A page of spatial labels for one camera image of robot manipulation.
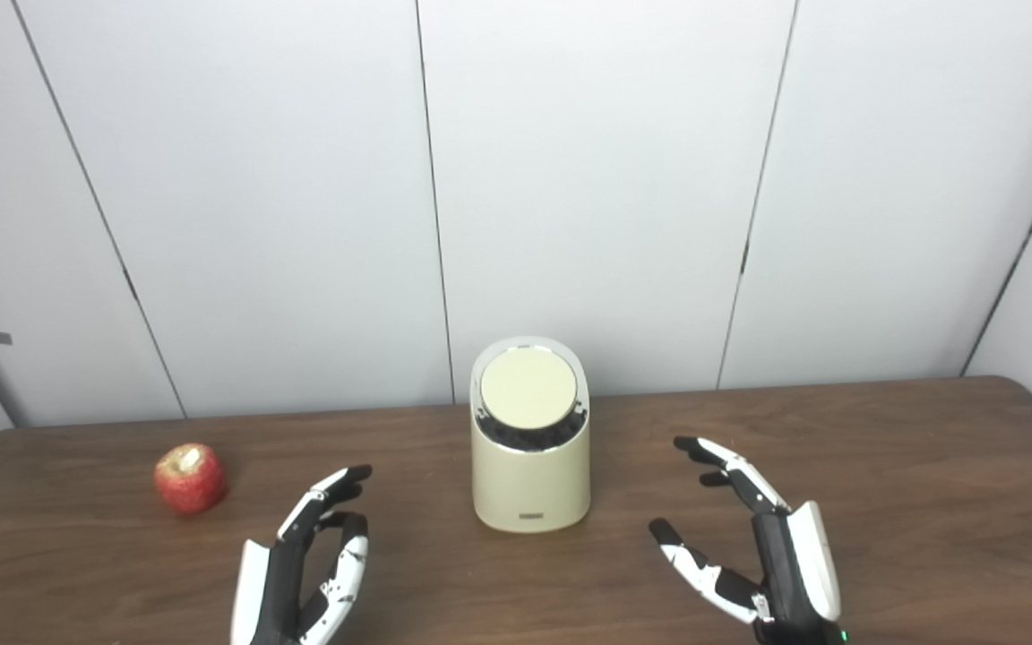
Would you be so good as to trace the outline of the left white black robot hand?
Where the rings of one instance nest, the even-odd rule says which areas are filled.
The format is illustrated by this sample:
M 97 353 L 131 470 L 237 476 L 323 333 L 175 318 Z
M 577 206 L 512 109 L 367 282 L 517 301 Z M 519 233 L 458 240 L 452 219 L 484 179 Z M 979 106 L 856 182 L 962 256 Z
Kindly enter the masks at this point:
M 235 588 L 233 644 L 328 644 L 359 596 L 369 554 L 365 515 L 336 509 L 362 494 L 368 464 L 336 470 L 316 482 L 276 530 L 273 546 L 247 539 Z M 316 535 L 340 528 L 340 550 L 326 580 L 300 600 L 307 552 Z

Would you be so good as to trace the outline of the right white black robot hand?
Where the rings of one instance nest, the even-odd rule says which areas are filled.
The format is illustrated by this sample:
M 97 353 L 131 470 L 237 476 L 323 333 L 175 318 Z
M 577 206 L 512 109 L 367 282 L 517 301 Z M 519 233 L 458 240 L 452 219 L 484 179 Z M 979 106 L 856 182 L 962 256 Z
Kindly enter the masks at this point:
M 677 436 L 677 450 L 714 467 L 702 486 L 732 487 L 752 513 L 763 576 L 753 582 L 688 546 L 667 519 L 649 522 L 665 559 L 700 596 L 753 628 L 761 644 L 847 644 L 842 595 L 819 505 L 794 509 L 745 457 L 709 438 Z

